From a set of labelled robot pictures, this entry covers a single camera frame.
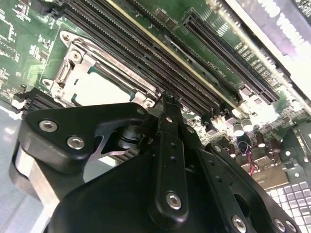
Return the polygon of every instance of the motherboard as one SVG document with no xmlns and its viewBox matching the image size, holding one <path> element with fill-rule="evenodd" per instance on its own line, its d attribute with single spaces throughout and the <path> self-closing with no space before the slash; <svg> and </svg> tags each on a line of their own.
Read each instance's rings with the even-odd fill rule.
<svg viewBox="0 0 311 233">
<path fill-rule="evenodd" d="M 204 145 L 226 140 L 238 152 L 236 123 L 251 121 L 255 147 L 257 134 L 280 140 L 310 113 L 288 72 L 245 38 L 221 1 L 4 0 L 0 99 L 35 87 L 64 107 L 148 108 L 165 91 Z"/>
</svg>

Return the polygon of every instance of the black slot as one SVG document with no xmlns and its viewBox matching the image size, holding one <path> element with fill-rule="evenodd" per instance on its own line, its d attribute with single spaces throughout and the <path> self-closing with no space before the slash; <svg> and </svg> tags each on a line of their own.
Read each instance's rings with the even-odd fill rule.
<svg viewBox="0 0 311 233">
<path fill-rule="evenodd" d="M 270 104 L 279 100 L 279 96 L 252 66 L 216 35 L 214 30 L 204 23 L 195 12 L 190 12 L 184 26 L 266 103 Z"/>
</svg>

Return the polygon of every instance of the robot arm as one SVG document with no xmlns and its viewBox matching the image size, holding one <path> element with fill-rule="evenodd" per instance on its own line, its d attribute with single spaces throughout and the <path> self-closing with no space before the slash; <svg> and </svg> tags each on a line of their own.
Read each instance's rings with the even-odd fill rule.
<svg viewBox="0 0 311 233">
<path fill-rule="evenodd" d="M 159 117 L 134 103 L 24 117 L 10 175 L 49 210 L 47 232 L 299 232 L 221 146 L 203 147 L 176 99 L 162 102 Z M 83 181 L 88 161 L 133 148 L 134 158 Z"/>
</svg>

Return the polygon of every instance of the capacitor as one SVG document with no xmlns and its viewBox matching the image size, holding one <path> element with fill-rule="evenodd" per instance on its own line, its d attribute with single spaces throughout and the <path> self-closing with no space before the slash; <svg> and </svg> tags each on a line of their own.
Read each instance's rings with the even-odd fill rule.
<svg viewBox="0 0 311 233">
<path fill-rule="evenodd" d="M 278 140 L 276 138 L 272 138 L 270 140 L 270 147 L 271 147 L 272 152 L 275 152 L 275 153 L 281 152 L 280 143 L 278 142 Z"/>
<path fill-rule="evenodd" d="M 241 137 L 244 134 L 242 125 L 241 124 L 235 124 L 233 126 L 233 133 L 236 137 Z"/>
<path fill-rule="evenodd" d="M 231 158 L 235 158 L 236 153 L 235 153 L 235 147 L 233 144 L 229 144 L 229 155 Z"/>
<path fill-rule="evenodd" d="M 244 132 L 251 132 L 254 129 L 254 126 L 250 119 L 244 119 L 242 121 L 242 126 L 243 126 Z"/>
<path fill-rule="evenodd" d="M 259 148 L 263 148 L 266 146 L 266 143 L 264 142 L 264 137 L 262 133 L 256 134 L 256 141 Z"/>
</svg>

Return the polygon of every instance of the screw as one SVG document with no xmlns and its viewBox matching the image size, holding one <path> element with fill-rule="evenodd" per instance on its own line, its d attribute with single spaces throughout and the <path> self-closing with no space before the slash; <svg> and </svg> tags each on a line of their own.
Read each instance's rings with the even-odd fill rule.
<svg viewBox="0 0 311 233">
<path fill-rule="evenodd" d="M 240 217 L 238 217 L 237 215 L 234 215 L 232 217 L 232 223 L 236 227 L 236 229 L 238 229 L 239 232 L 246 233 L 246 225 L 242 221 L 242 219 L 240 219 Z"/>
<path fill-rule="evenodd" d="M 154 141 L 154 139 L 150 137 L 148 140 L 148 144 L 151 144 L 153 141 Z"/>
<path fill-rule="evenodd" d="M 68 138 L 67 145 L 75 150 L 81 150 L 85 146 L 84 141 L 77 136 Z"/>
<path fill-rule="evenodd" d="M 64 39 L 65 41 L 69 41 L 69 40 L 70 40 L 70 39 L 69 39 L 69 36 L 66 35 L 66 34 L 63 35 L 63 39 Z"/>
<path fill-rule="evenodd" d="M 141 115 L 144 115 L 144 114 L 145 114 L 144 111 L 141 110 L 140 108 L 137 109 L 137 112 L 138 112 L 139 114 L 141 114 Z"/>
<path fill-rule="evenodd" d="M 297 232 L 296 227 L 289 220 L 286 220 L 285 222 L 293 232 Z"/>
<path fill-rule="evenodd" d="M 73 50 L 70 52 L 69 54 L 69 58 L 73 61 L 73 62 L 79 62 L 82 59 L 82 55 L 79 51 L 77 50 Z"/>
<path fill-rule="evenodd" d="M 221 151 L 222 151 L 222 149 L 220 149 L 219 146 L 215 146 L 215 150 L 216 150 L 217 152 L 221 152 Z"/>
<path fill-rule="evenodd" d="M 41 130 L 52 133 L 55 132 L 58 128 L 57 124 L 51 120 L 43 120 L 39 123 L 39 127 Z"/>
<path fill-rule="evenodd" d="M 187 130 L 188 130 L 190 133 L 194 133 L 194 129 L 191 128 L 190 126 L 187 126 Z"/>
<path fill-rule="evenodd" d="M 167 120 L 169 123 L 172 123 L 172 122 L 173 122 L 172 118 L 170 118 L 169 116 L 166 118 L 166 120 Z"/>
<path fill-rule="evenodd" d="M 166 201 L 172 209 L 179 210 L 181 208 L 181 200 L 175 193 L 168 193 Z"/>
<path fill-rule="evenodd" d="M 274 223 L 276 224 L 276 227 L 281 231 L 281 232 L 286 232 L 286 228 L 284 224 L 278 220 L 277 218 L 274 219 Z"/>
</svg>

